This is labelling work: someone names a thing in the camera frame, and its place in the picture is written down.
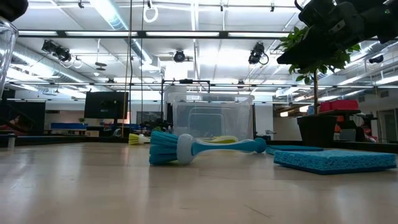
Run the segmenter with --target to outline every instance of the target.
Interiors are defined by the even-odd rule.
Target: blue bristles
[[[152,132],[150,136],[149,163],[162,165],[177,160],[178,136],[160,131]]]

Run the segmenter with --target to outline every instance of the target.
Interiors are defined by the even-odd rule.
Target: red container
[[[319,112],[326,112],[331,110],[331,102],[322,102],[321,103],[321,108],[319,109]]]
[[[331,110],[358,110],[356,100],[335,100],[330,102]]]

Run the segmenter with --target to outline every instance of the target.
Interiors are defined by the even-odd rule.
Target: potted plant
[[[275,48],[283,52],[290,50],[298,44],[305,34],[308,27],[294,30],[287,36],[280,38],[280,44]],[[304,81],[306,85],[313,84],[313,104],[315,116],[303,116],[297,118],[297,124],[300,127],[303,144],[309,146],[331,146],[336,125],[335,116],[316,116],[318,114],[318,72],[326,73],[328,70],[335,72],[336,69],[345,69],[346,63],[350,63],[350,55],[354,51],[361,50],[359,44],[356,44],[347,50],[337,50],[335,54],[327,60],[319,60],[313,65],[300,69],[299,65],[292,64],[289,73],[298,73],[296,82]]]
[[[86,121],[86,118],[79,118],[79,122],[81,123],[81,124],[85,124],[85,121]]]

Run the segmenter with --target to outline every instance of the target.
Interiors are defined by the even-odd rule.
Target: wooden table surface
[[[151,167],[149,145],[0,152],[1,224],[397,223],[398,172],[322,176],[272,156],[208,152]]]

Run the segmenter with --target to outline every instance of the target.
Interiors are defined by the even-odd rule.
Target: clear plastic container
[[[195,138],[235,136],[248,139],[254,96],[212,93],[170,93],[174,134]]]

